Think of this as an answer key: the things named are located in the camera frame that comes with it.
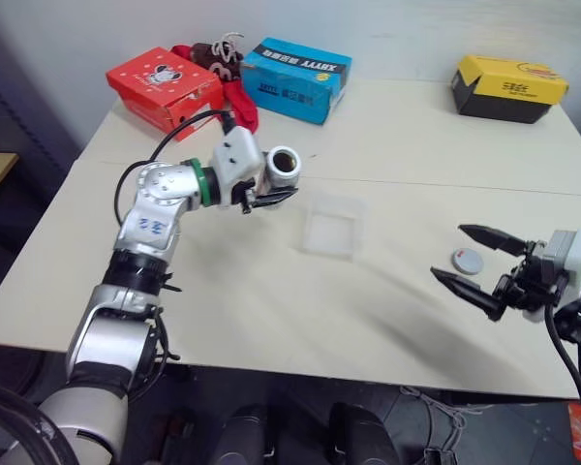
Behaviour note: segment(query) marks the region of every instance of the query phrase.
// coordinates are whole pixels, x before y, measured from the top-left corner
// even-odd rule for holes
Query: red shoe box
[[[128,109],[165,133],[196,113],[224,105],[215,73],[161,47],[108,71],[106,77]],[[176,139],[185,139],[208,119],[185,128]]]

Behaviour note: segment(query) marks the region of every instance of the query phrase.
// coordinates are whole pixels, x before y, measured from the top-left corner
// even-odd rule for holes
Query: white table
[[[429,268],[451,269],[451,252],[473,246],[486,264],[476,281],[490,292],[517,261],[474,245],[458,224],[525,239],[580,228],[581,139],[560,108],[527,126],[452,114],[450,97],[441,84],[356,81],[322,128],[262,110],[262,148],[284,143],[304,155],[300,192],[274,211],[185,216],[171,265],[171,284],[184,292],[162,295],[181,361],[575,396],[542,325],[513,310],[491,323]],[[210,123],[162,158],[206,161],[219,136]],[[115,181],[160,138],[120,105],[110,112],[0,288],[1,344],[67,349],[107,267]],[[126,183],[123,211],[133,184]],[[300,250],[317,191],[369,205],[353,263]]]

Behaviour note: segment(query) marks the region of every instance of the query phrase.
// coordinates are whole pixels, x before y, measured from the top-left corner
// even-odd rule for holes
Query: white wall
[[[465,53],[549,64],[581,132],[581,0],[0,0],[0,34],[85,144],[115,98],[104,72],[154,46],[271,35],[349,54],[372,78],[449,80]]]

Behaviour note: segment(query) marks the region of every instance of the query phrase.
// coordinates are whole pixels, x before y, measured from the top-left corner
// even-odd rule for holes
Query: blue shoe box
[[[344,95],[352,59],[267,38],[243,59],[243,87],[258,107],[322,124]]]

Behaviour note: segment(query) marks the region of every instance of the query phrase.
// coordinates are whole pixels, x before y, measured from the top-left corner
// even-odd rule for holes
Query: green ring
[[[204,206],[209,206],[211,204],[211,193],[209,192],[209,183],[206,182],[206,176],[200,165],[198,158],[191,158],[189,160],[190,165],[194,169],[196,174],[196,179],[198,180],[198,186],[200,187],[200,193],[202,194],[202,204]]]

